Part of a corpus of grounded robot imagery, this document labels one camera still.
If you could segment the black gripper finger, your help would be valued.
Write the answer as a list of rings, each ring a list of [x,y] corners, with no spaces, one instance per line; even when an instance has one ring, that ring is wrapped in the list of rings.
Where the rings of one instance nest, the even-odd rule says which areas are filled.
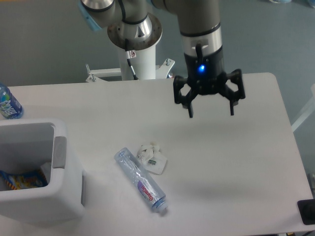
[[[188,85],[190,87],[189,92],[186,95],[182,95],[182,88]],[[176,75],[173,81],[173,93],[174,102],[176,104],[182,104],[184,109],[188,110],[189,117],[193,117],[192,101],[198,96],[198,91],[190,84],[189,78]]]
[[[237,90],[233,91],[226,83],[227,81],[235,84]],[[234,106],[238,105],[240,99],[245,99],[245,89],[242,79],[242,70],[236,69],[231,73],[222,72],[218,76],[218,93],[229,100],[230,115],[234,115]]]

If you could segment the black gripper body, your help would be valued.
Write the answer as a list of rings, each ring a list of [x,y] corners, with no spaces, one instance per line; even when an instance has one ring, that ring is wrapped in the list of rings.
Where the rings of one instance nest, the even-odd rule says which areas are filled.
[[[197,57],[184,54],[188,71],[187,84],[199,95],[214,95],[223,82],[219,79],[224,73],[223,49],[204,56],[198,63]]]

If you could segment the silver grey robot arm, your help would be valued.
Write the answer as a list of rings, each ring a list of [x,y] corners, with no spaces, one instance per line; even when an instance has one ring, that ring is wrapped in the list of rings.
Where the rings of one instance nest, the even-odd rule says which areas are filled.
[[[198,95],[220,94],[234,108],[246,97],[242,72],[226,73],[223,65],[221,21],[216,0],[153,0],[158,9],[177,17],[187,67],[187,77],[176,76],[174,101],[193,116],[192,101]],[[123,66],[131,80],[142,79],[135,59],[161,38],[159,20],[144,0],[81,0],[83,18],[92,30],[107,29],[111,42],[123,51]]]

